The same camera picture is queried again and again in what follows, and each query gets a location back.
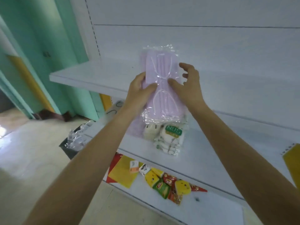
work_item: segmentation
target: face mask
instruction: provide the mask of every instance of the face mask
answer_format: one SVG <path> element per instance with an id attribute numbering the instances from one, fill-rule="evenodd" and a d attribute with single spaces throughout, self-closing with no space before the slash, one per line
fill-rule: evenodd
<path id="1" fill-rule="evenodd" d="M 149 98 L 143 113 L 148 122 L 180 121 L 184 115 L 184 105 L 169 86 L 168 78 L 179 81 L 177 56 L 172 52 L 149 50 L 145 85 L 157 83 L 157 89 Z"/>

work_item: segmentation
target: hand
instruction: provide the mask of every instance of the hand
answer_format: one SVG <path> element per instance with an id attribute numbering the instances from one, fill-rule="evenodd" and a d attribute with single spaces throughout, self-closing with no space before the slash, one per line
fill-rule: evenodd
<path id="1" fill-rule="evenodd" d="M 181 85 L 176 80 L 169 78 L 169 85 L 191 113 L 200 108 L 206 107 L 201 92 L 199 72 L 190 64 L 179 63 L 179 66 L 187 72 L 182 74 L 187 81 Z"/>
<path id="2" fill-rule="evenodd" d="M 133 118 L 141 112 L 148 98 L 157 88 L 157 84 L 153 83 L 142 89 L 142 81 L 145 76 L 146 72 L 142 72 L 130 83 L 128 94 L 122 107 L 122 110 L 129 110 L 129 113 L 133 114 Z"/>

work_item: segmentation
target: black basket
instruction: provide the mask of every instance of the black basket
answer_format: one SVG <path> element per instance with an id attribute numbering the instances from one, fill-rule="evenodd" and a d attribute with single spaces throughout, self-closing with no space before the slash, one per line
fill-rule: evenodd
<path id="1" fill-rule="evenodd" d="M 80 126 L 76 128 L 73 132 L 77 132 L 80 130 Z M 78 151 L 75 151 L 73 149 L 67 148 L 67 142 L 68 138 L 66 138 L 60 145 L 59 147 L 65 152 L 65 154 L 70 158 L 73 159 L 75 155 L 77 155 Z"/>

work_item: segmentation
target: basket of plastic packages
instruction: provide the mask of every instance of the basket of plastic packages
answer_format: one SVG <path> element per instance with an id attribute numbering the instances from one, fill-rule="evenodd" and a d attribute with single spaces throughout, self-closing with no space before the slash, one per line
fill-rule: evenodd
<path id="1" fill-rule="evenodd" d="M 83 132 L 91 127 L 93 123 L 94 121 L 90 120 L 86 124 L 82 124 L 75 130 L 70 131 L 68 137 L 59 145 L 70 159 L 73 159 L 73 157 L 87 144 Z"/>

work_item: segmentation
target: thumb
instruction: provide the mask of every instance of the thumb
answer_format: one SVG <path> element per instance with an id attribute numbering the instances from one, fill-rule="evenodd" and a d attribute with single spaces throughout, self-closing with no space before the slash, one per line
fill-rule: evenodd
<path id="1" fill-rule="evenodd" d="M 148 97 L 151 95 L 151 93 L 153 93 L 156 90 L 156 88 L 157 88 L 157 83 L 152 83 L 143 90 L 143 93 L 145 94 L 145 96 Z"/>
<path id="2" fill-rule="evenodd" d="M 174 80 L 172 78 L 168 79 L 168 83 L 169 83 L 170 87 L 176 92 L 176 94 L 178 94 L 183 87 L 183 85 L 181 85 L 180 83 L 178 83 L 176 80 Z"/>

